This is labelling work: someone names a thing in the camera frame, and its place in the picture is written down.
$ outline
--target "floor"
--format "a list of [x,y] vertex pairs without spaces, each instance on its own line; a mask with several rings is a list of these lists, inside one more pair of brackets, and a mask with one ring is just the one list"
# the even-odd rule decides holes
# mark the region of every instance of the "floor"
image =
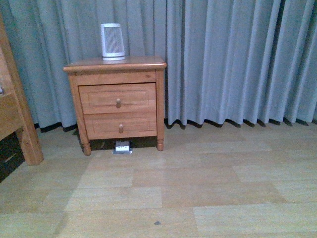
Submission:
[[0,237],[317,237],[317,125],[175,125],[165,150],[81,152],[40,133],[45,160],[0,183]]

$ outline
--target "gray curtain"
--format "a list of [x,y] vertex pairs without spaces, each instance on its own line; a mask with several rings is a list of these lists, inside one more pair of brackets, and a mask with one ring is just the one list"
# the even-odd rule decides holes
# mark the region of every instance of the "gray curtain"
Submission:
[[317,118],[314,0],[167,0],[168,123]]
[[34,123],[76,124],[62,68],[101,57],[100,24],[120,23],[126,55],[165,58],[165,0],[0,0]]

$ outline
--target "wooden knob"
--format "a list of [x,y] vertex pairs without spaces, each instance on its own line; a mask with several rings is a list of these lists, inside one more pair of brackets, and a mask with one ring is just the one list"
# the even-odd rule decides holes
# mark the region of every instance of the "wooden knob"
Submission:
[[121,108],[121,99],[116,100],[117,104],[115,105],[117,108]]
[[119,125],[119,133],[123,133],[123,124]]

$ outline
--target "wooden bed frame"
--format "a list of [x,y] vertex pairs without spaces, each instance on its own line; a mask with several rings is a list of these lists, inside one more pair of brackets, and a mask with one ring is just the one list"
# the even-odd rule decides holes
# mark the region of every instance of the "wooden bed frame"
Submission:
[[0,94],[0,140],[16,132],[26,163],[38,165],[43,160],[43,154],[1,14],[0,84],[4,90],[4,94]]

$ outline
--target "wooden nightstand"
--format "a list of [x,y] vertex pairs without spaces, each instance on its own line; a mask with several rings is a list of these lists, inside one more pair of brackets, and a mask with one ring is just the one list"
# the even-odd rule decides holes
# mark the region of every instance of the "wooden nightstand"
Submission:
[[160,57],[87,59],[64,67],[85,155],[89,140],[157,136],[164,145],[164,69]]

